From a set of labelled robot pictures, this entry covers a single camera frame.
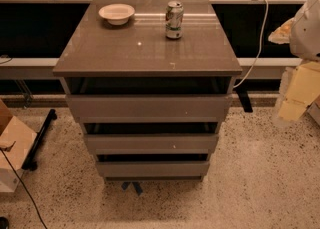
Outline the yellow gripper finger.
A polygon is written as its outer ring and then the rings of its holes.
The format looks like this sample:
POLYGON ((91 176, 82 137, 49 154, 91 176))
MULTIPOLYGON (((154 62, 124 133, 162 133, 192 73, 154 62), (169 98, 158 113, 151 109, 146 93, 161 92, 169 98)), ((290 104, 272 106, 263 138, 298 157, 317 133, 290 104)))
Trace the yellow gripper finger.
POLYGON ((284 22, 269 35, 268 41, 275 44, 289 44, 293 22, 293 18, 290 18, 284 22))

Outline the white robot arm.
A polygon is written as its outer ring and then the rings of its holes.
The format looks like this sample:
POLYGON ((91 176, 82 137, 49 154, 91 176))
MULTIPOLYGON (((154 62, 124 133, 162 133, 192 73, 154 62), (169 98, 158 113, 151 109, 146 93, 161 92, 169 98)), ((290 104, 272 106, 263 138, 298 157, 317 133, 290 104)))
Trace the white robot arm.
POLYGON ((292 71, 278 112, 283 120, 296 121, 320 96, 320 0, 307 0, 268 40, 288 43, 290 52, 301 59, 292 71))

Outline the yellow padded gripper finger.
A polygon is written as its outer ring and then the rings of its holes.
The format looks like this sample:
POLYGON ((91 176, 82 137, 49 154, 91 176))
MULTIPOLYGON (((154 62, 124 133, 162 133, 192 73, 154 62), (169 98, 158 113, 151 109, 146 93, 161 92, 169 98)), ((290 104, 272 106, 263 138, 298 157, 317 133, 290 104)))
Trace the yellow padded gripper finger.
POLYGON ((320 63, 299 65, 292 72, 278 116, 285 121, 297 121, 319 96, 320 63))

